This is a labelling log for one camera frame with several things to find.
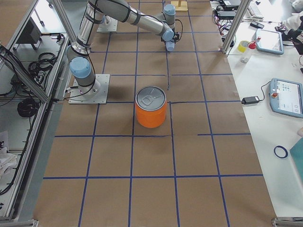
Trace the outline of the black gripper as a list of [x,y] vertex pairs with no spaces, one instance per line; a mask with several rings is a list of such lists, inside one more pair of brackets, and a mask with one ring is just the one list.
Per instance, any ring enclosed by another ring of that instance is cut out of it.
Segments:
[[180,40],[180,34],[179,32],[165,32],[163,36],[161,37],[162,42],[173,42],[176,43]]

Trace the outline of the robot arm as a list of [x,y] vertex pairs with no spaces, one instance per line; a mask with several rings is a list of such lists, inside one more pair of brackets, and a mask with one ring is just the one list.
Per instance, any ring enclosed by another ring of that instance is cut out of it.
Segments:
[[89,0],[76,40],[67,48],[70,72],[77,82],[76,96],[88,99],[101,88],[89,56],[98,29],[111,32],[116,30],[118,22],[126,22],[158,35],[171,52],[180,40],[175,31],[175,14],[172,4],[165,5],[161,13],[152,16],[133,8],[125,0]]

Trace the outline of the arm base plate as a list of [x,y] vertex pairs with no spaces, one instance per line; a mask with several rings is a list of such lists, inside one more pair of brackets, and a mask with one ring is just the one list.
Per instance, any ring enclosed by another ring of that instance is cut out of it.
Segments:
[[109,16],[103,16],[101,24],[97,29],[97,33],[110,33],[117,31],[118,21]]
[[71,105],[92,105],[107,103],[108,87],[110,82],[109,74],[96,74],[96,81],[94,87],[87,92],[90,87],[81,87],[74,79],[73,86],[78,86],[71,90],[71,98],[68,103]]

